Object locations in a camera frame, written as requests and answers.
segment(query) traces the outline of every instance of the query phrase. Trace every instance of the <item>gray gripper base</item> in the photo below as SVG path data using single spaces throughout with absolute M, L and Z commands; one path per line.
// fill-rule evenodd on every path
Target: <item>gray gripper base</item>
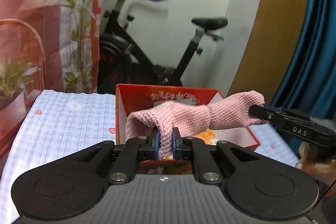
M 47 222 L 23 217 L 19 223 L 270 224 L 272 222 L 243 214 L 226 200 L 218 187 L 198 183 L 193 175 L 137 174 L 128 184 L 111 186 L 98 204 L 81 215 Z M 312 224 L 307 217 L 274 223 Z

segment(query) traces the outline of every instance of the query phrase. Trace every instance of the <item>white wall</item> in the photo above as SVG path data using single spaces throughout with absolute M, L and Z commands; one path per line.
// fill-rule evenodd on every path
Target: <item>white wall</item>
M 104 0 L 103 10 L 114 7 L 116 0 Z M 150 2 L 127 0 L 120 20 L 135 16 L 128 32 L 154 64 L 176 67 L 194 35 L 193 17 L 225 16 L 229 0 L 168 0 Z M 102 19 L 102 30 L 106 19 Z M 216 44 L 203 38 L 201 56 L 195 55 L 182 77 L 185 86 L 202 87 L 211 65 Z
M 226 10 L 228 27 L 221 34 L 224 43 L 216 47 L 205 87 L 226 95 L 244 54 L 260 0 L 229 0 Z

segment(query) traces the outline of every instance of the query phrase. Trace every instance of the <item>mustard brown door frame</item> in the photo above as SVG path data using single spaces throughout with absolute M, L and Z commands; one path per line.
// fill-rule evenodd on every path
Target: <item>mustard brown door frame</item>
M 228 95 L 256 90 L 270 103 L 292 59 L 308 0 L 260 0 Z

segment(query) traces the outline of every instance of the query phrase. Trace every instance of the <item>plaid tablecloth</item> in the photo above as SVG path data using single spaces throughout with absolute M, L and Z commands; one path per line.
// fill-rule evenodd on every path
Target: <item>plaid tablecloth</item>
M 257 153 L 295 165 L 295 154 L 271 125 L 250 129 L 261 142 Z M 18 218 L 11 186 L 19 175 L 101 141 L 115 141 L 114 130 L 115 96 L 43 91 L 24 120 L 3 170 L 0 223 L 11 224 Z

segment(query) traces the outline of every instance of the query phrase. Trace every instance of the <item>pink knitted hat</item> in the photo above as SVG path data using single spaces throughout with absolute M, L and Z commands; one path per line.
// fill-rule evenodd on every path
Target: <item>pink knitted hat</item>
M 223 130 L 265 124 L 267 121 L 253 118 L 249 113 L 251 105 L 263 106 L 262 94 L 252 90 L 233 94 L 217 103 L 188 106 L 165 102 L 157 107 L 132 112 L 127 117 L 125 136 L 149 136 L 156 126 L 160 132 L 159 156 L 171 154 L 173 127 L 178 127 L 182 137 L 195 136 L 207 129 Z

